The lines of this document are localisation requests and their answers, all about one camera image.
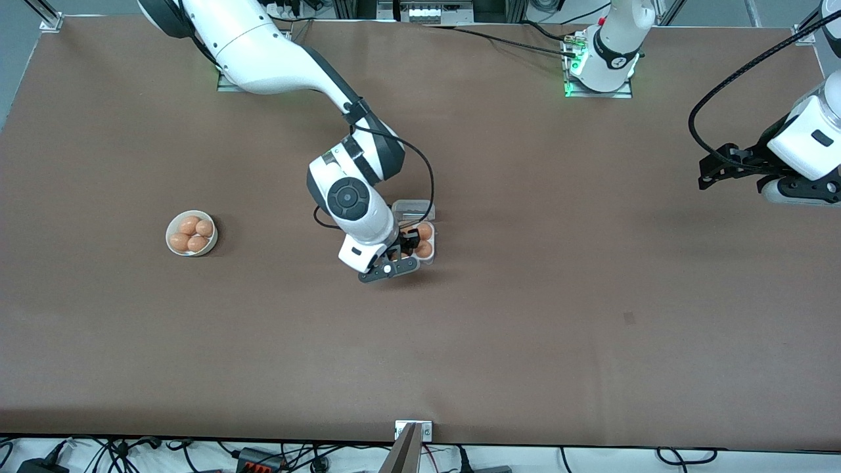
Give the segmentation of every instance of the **brown table surface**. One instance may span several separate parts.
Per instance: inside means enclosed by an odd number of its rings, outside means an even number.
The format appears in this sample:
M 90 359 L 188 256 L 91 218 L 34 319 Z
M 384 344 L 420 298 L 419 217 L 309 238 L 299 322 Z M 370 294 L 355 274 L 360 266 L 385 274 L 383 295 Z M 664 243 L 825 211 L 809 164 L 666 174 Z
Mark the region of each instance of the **brown table surface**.
M 685 124 L 788 34 L 656 29 L 634 99 L 596 100 L 551 56 L 311 25 L 436 171 L 435 264 L 363 285 L 304 185 L 346 133 L 325 97 L 217 93 L 141 16 L 67 19 L 0 135 L 0 431 L 388 440 L 423 418 L 440 442 L 837 449 L 841 217 L 753 179 L 699 192 Z M 750 145 L 819 81 L 791 47 L 701 133 Z M 379 189 L 428 185 L 409 154 Z M 205 258 L 164 244 L 192 208 L 222 229 Z

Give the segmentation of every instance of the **black cable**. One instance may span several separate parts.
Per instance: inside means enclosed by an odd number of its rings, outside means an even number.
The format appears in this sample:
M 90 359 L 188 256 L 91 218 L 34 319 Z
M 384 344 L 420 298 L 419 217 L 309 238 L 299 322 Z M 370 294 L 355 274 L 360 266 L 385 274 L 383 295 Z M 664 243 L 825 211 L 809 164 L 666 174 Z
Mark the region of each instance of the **black cable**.
M 12 456 L 12 450 L 14 450 L 14 444 L 12 444 L 11 440 L 6 439 L 5 441 L 3 441 L 0 444 L 0 449 L 3 448 L 3 447 L 8 447 L 8 450 L 6 450 L 6 454 L 5 454 L 5 456 L 3 456 L 3 459 L 0 460 L 0 468 L 2 468 L 3 465 L 6 465 L 6 462 L 8 461 L 8 457 Z
M 319 220 L 318 211 L 319 211 L 320 208 L 321 208 L 320 206 L 316 205 L 315 210 L 313 210 L 313 220 L 315 221 L 315 223 L 323 226 L 324 228 L 331 228 L 333 230 L 341 230 L 341 228 L 338 225 L 330 225 L 329 223 L 324 223 L 323 221 Z
M 423 220 L 426 219 L 427 216 L 429 216 L 429 213 L 432 211 L 432 204 L 435 202 L 435 173 L 432 172 L 432 165 L 430 164 L 429 159 L 426 158 L 426 155 L 423 153 L 423 151 L 419 150 L 417 146 L 409 143 L 408 141 L 404 140 L 403 138 L 400 138 L 399 136 L 394 136 L 391 133 L 384 133 L 382 131 L 370 130 L 369 128 L 363 128 L 361 126 L 356 126 L 356 128 L 357 130 L 367 131 L 372 135 L 383 136 L 390 140 L 403 143 L 404 145 L 411 148 L 412 151 L 417 153 L 420 159 L 423 160 L 424 164 L 426 165 L 426 170 L 429 171 L 429 205 L 426 207 L 426 211 L 423 213 L 423 215 L 416 222 L 412 222 L 411 224 L 405 226 L 412 226 L 416 223 L 421 223 Z
M 196 26 L 190 21 L 190 18 L 187 16 L 187 10 L 184 9 L 184 0 L 178 0 L 178 7 L 180 11 L 178 14 L 181 15 L 181 23 L 187 25 L 190 28 L 190 40 L 193 40 L 193 44 L 196 45 L 199 51 L 204 55 L 204 57 L 208 58 L 210 62 L 214 63 L 214 66 L 219 67 L 219 63 L 216 61 L 216 58 L 213 57 L 213 54 L 210 53 L 207 45 L 202 43 L 198 40 L 198 36 L 196 35 Z
M 803 19 L 803 21 L 801 21 L 800 23 L 798 23 L 798 24 L 800 25 L 800 28 L 803 28 L 804 26 L 806 26 L 807 24 L 809 24 L 809 22 L 810 22 L 810 21 L 812 21 L 812 20 L 814 20 L 814 19 L 815 19 L 815 17 L 817 17 L 817 14 L 818 14 L 818 13 L 820 13 L 820 12 L 821 12 L 820 7 L 815 8 L 815 11 L 814 11 L 814 12 L 812 12 L 812 14 L 811 14 L 811 15 L 809 15 L 808 17 L 806 17 L 805 19 Z
M 563 447 L 561 447 L 561 460 L 563 460 L 563 468 L 567 469 L 567 473 L 573 473 L 572 469 L 569 468 L 569 462 L 567 462 L 567 454 L 563 451 Z
M 108 450 L 108 448 L 103 446 L 99 450 L 99 456 L 97 457 L 96 455 L 94 455 L 93 458 L 91 458 L 91 462 L 96 460 L 96 463 L 93 464 L 92 473 L 97 473 L 97 469 L 99 468 L 99 462 L 101 462 L 103 460 L 103 457 L 105 456 L 106 450 Z
M 184 451 L 184 459 L 187 461 L 187 465 L 189 465 L 190 470 L 192 470 L 192 471 L 193 471 L 193 473 L 202 473 L 201 471 L 199 471 L 199 470 L 196 468 L 196 466 L 195 466 L 195 465 L 193 465 L 193 461 L 190 459 L 190 454 L 189 454 L 189 453 L 187 453 L 187 447 L 184 447 L 184 448 L 183 448 L 183 451 Z
M 225 452 L 227 452 L 227 454 L 229 454 L 230 456 L 234 456 L 234 450 L 228 450 L 228 449 L 227 449 L 227 448 L 226 448 L 226 447 L 222 444 L 222 442 L 220 442 L 219 440 L 217 440 L 217 441 L 216 441 L 216 443 L 217 443 L 217 444 L 218 444 L 218 445 L 222 448 L 222 450 L 224 450 Z
M 525 43 L 518 43 L 517 41 L 506 40 L 505 38 L 499 38 L 497 36 L 486 35 L 485 33 L 479 33 L 478 31 L 472 31 L 470 29 L 453 28 L 453 27 L 449 27 L 449 26 L 447 26 L 447 27 L 436 26 L 436 27 L 433 27 L 433 28 L 443 28 L 443 29 L 450 29 L 451 31 L 460 31 L 462 33 L 467 33 L 468 35 L 474 35 L 474 36 L 479 36 L 481 38 L 485 38 L 486 40 L 499 41 L 500 43 L 505 43 L 507 45 L 517 46 L 518 48 L 523 48 L 523 49 L 527 49 L 527 50 L 535 50 L 535 51 L 538 51 L 538 52 L 545 52 L 545 53 L 548 53 L 548 54 L 554 54 L 556 56 L 564 56 L 564 57 L 570 57 L 570 58 L 575 57 L 575 54 L 572 53 L 572 52 L 560 51 L 560 50 L 550 50 L 550 49 L 547 49 L 547 48 L 542 48 L 540 46 L 527 45 Z
M 558 24 L 559 24 L 559 25 L 560 25 L 560 24 L 570 24 L 570 23 L 574 22 L 576 19 L 582 19 L 583 17 L 590 16 L 590 15 L 591 15 L 591 14 L 593 14 L 593 13 L 598 13 L 598 12 L 600 12 L 601 10 L 605 9 L 605 7 L 610 7 L 610 6 L 611 6 L 611 3 L 610 3 L 610 2 L 605 3 L 604 5 L 602 5 L 602 6 L 598 7 L 597 9 L 593 10 L 592 12 L 587 12 L 587 13 L 585 13 L 585 14 L 583 14 L 583 15 L 579 15 L 579 16 L 577 16 L 577 17 L 575 17 L 575 18 L 568 19 L 567 21 L 564 21 L 564 22 L 562 22 L 562 23 L 558 23 Z
M 756 56 L 753 60 L 739 68 L 738 71 L 735 71 L 730 77 L 724 79 L 722 83 L 718 84 L 715 88 L 713 88 L 704 98 L 701 99 L 700 102 L 692 109 L 689 113 L 689 132 L 692 134 L 692 138 L 695 139 L 695 142 L 702 148 L 704 148 L 707 152 L 709 152 L 712 156 L 716 157 L 721 162 L 725 162 L 733 167 L 742 168 L 746 171 L 753 171 L 757 174 L 768 174 L 768 175 L 785 175 L 791 174 L 793 171 L 780 169 L 777 167 L 759 167 L 759 166 L 748 166 L 746 164 L 742 164 L 741 162 L 735 161 L 730 157 L 723 156 L 720 152 L 716 151 L 710 145 L 707 145 L 704 140 L 701 139 L 701 136 L 698 135 L 698 130 L 696 130 L 695 126 L 695 119 L 698 115 L 698 112 L 709 102 L 713 97 L 716 96 L 717 93 L 721 92 L 726 86 L 730 85 L 733 81 L 741 77 L 745 72 L 750 71 L 754 67 L 756 67 L 762 61 L 768 59 L 769 57 L 773 56 L 774 54 L 780 52 L 781 50 L 785 49 L 787 46 L 796 43 L 800 38 L 804 38 L 808 35 L 811 35 L 814 31 L 822 28 L 825 24 L 832 23 L 836 19 L 841 18 L 841 10 L 827 16 L 825 19 L 818 21 L 815 24 L 812 24 L 805 29 L 800 30 L 796 35 L 793 35 L 785 40 L 782 40 L 780 43 L 772 47 L 771 49 L 767 50 L 766 52 Z
M 456 445 L 458 448 L 458 453 L 462 457 L 462 469 L 460 470 L 461 473 L 473 473 L 473 467 L 470 466 L 470 458 L 468 458 L 468 452 L 464 449 L 461 445 Z
M 662 453 L 663 450 L 668 450 L 678 460 L 672 461 L 665 459 Z M 686 466 L 688 465 L 706 465 L 707 463 L 711 463 L 713 460 L 718 458 L 718 450 L 712 450 L 712 455 L 710 456 L 710 458 L 705 458 L 703 460 L 684 460 L 684 458 L 680 456 L 680 453 L 678 453 L 676 449 L 673 449 L 671 447 L 657 447 L 657 449 L 654 450 L 654 453 L 657 455 L 658 460 L 662 461 L 666 465 L 679 466 L 683 470 L 683 473 L 689 473 L 686 469 Z
M 58 464 L 58 457 L 61 455 L 61 449 L 64 448 L 64 445 L 67 443 L 66 440 L 61 440 L 58 445 L 56 445 L 53 450 L 44 458 L 44 465 L 47 466 L 55 466 Z
M 313 457 L 313 460 L 309 463 L 309 473 L 315 473 L 315 459 L 318 458 L 318 445 L 316 444 L 313 444 L 313 455 L 315 456 Z
M 567 23 L 573 22 L 573 21 L 575 21 L 576 19 L 581 19 L 581 18 L 583 18 L 583 17 L 585 17 L 585 16 L 588 16 L 588 15 L 591 15 L 591 14 L 593 14 L 593 13 L 599 12 L 599 11 L 600 11 L 601 9 L 603 9 L 604 7 L 610 7 L 610 6 L 611 6 L 611 5 L 610 5 L 609 3 L 607 3 L 607 4 L 605 4 L 605 5 L 602 5 L 602 6 L 598 7 L 597 9 L 593 10 L 592 12 L 585 13 L 585 14 L 583 14 L 583 15 L 579 15 L 579 16 L 577 16 L 577 17 L 573 18 L 573 19 L 568 19 L 567 21 L 564 21 L 563 23 L 559 23 L 558 25 L 561 25 L 561 24 L 567 24 Z M 527 25 L 531 26 L 532 28 L 536 29 L 536 30 L 537 30 L 537 31 L 538 31 L 541 35 L 546 36 L 546 37 L 547 37 L 547 38 L 549 38 L 550 40 L 563 41 L 563 36 L 553 35 L 552 33 L 549 33 L 549 32 L 548 32 L 548 31 L 546 31 L 546 30 L 545 30 L 545 29 L 544 29 L 544 28 L 543 28 L 540 24 L 538 24 L 538 23 L 536 23 L 536 22 L 533 22 L 533 21 L 531 21 L 530 19 L 524 19 L 524 20 L 523 20 L 523 21 L 521 21 L 520 23 L 522 23 L 522 24 L 527 24 Z
M 288 470 L 288 472 L 289 472 L 289 473 L 292 473 L 293 471 L 300 470 L 301 468 L 304 468 L 305 466 L 308 466 L 308 465 L 312 464 L 312 462 L 314 462 L 316 459 L 318 459 L 318 458 L 324 458 L 324 457 L 326 457 L 327 455 L 329 455 L 329 454 L 331 454 L 331 453 L 333 453 L 333 452 L 335 452 L 335 451 L 337 451 L 337 450 L 344 449 L 344 448 L 345 448 L 345 447 L 344 447 L 344 445 L 342 445 L 342 446 L 339 446 L 339 447 L 335 447 L 334 449 L 329 449 L 329 450 L 327 450 L 327 451 L 326 451 L 325 453 L 323 453 L 323 454 L 318 454 L 318 455 L 316 455 L 316 456 L 315 456 L 312 460 L 307 460 L 307 461 L 305 461 L 304 463 L 302 463 L 301 465 L 296 465 L 294 468 L 292 468 L 292 469 Z
M 540 24 L 537 24 L 531 21 L 530 19 L 524 19 L 521 21 L 521 23 L 531 26 L 532 28 L 536 29 L 541 35 L 546 36 L 550 40 L 563 41 L 563 36 L 553 35 L 552 33 L 549 33 L 548 31 L 543 29 L 543 27 Z
M 269 18 L 276 19 L 277 21 L 285 21 L 286 23 L 295 23 L 297 21 L 310 21 L 310 20 L 317 19 L 316 17 L 296 18 L 296 19 L 282 19 L 282 18 L 273 17 L 271 15 L 269 15 Z

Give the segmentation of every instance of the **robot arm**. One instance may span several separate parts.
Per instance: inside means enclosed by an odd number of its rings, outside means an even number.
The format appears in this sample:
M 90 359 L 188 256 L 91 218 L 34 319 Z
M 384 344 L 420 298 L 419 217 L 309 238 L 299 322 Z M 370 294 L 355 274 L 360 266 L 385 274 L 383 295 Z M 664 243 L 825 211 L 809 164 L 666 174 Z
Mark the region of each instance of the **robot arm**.
M 841 2 L 823 0 L 823 31 L 841 57 Z M 728 178 L 763 174 L 759 192 L 770 202 L 841 205 L 841 71 L 800 98 L 792 111 L 746 150 L 728 143 L 700 162 L 701 190 Z
M 349 125 L 396 136 L 324 57 L 286 40 L 257 0 L 139 0 L 139 4 L 146 17 L 170 36 L 198 33 L 219 70 L 247 92 L 317 90 Z M 398 240 L 394 216 L 373 186 L 398 173 L 404 156 L 396 139 L 356 129 L 309 165 L 309 192 L 346 233 L 339 258 L 360 273 L 366 273 Z

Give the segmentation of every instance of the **white floor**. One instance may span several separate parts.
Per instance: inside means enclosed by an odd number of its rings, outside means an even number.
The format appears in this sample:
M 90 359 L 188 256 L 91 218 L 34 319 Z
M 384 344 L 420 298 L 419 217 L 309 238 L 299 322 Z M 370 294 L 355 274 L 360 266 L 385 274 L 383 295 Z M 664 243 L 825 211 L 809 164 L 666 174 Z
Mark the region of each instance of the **white floor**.
M 2 472 L 13 472 L 20 463 L 31 458 L 44 458 L 60 441 L 57 438 L 22 438 L 14 441 L 14 449 Z M 268 453 L 280 451 L 279 444 L 229 443 L 228 449 L 243 447 L 259 448 Z M 285 444 L 284 451 L 299 448 L 296 444 Z M 554 447 L 500 447 L 467 446 L 471 466 L 477 470 L 507 465 L 515 473 L 566 473 L 561 463 L 560 449 Z M 70 469 L 71 473 L 82 473 L 99 446 L 92 440 L 77 440 L 68 444 L 61 453 L 59 465 Z M 435 451 L 438 471 L 444 473 L 457 469 L 461 465 L 458 450 L 449 445 L 431 445 Z M 621 473 L 680 473 L 680 468 L 660 462 L 653 449 L 564 449 L 569 468 L 573 473 L 621 472 Z M 190 459 L 198 470 L 235 471 L 236 460 L 223 451 L 214 442 L 197 442 L 188 448 Z M 697 460 L 709 456 L 708 453 L 681 450 L 685 460 Z M 0 449 L 0 460 L 5 454 Z M 378 471 L 388 452 L 385 449 L 345 448 L 329 456 L 331 473 L 357 473 Z M 304 457 L 301 461 L 312 458 Z M 129 459 L 137 466 L 140 473 L 189 473 L 190 469 L 182 451 L 172 452 L 166 445 L 157 450 L 139 447 L 131 450 Z M 110 460 L 103 460 L 100 473 L 106 473 Z M 300 471 L 307 473 L 309 468 Z M 768 453 L 768 452 L 720 452 L 718 457 L 707 465 L 690 465 L 689 473 L 744 473 L 763 471 L 768 473 L 818 473 L 841 471 L 841 455 L 808 453 Z M 420 473 L 435 473 L 428 455 L 420 461 Z

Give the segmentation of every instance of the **egg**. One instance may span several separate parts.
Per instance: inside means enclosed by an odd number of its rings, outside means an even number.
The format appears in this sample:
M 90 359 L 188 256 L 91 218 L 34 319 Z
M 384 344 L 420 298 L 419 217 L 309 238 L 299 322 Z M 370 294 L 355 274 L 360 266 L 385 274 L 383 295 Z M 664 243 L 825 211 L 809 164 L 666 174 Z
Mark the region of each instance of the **egg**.
M 190 215 L 184 217 L 184 220 L 178 224 L 178 231 L 183 233 L 184 235 L 192 235 L 196 232 L 196 224 L 198 223 L 198 217 L 195 215 Z
M 202 237 L 210 238 L 213 235 L 213 222 L 208 220 L 198 221 L 196 224 L 196 233 Z
M 418 258 L 428 258 L 432 256 L 432 245 L 429 242 L 420 242 L 418 247 L 415 248 L 415 254 Z
M 429 240 L 432 238 L 432 225 L 428 223 L 421 223 L 418 225 L 418 235 L 421 240 Z
M 187 248 L 191 252 L 199 252 L 206 246 L 208 246 L 208 239 L 203 236 L 194 236 L 187 241 Z
M 190 239 L 189 235 L 183 233 L 175 233 L 169 237 L 169 246 L 177 252 L 187 251 L 187 241 Z

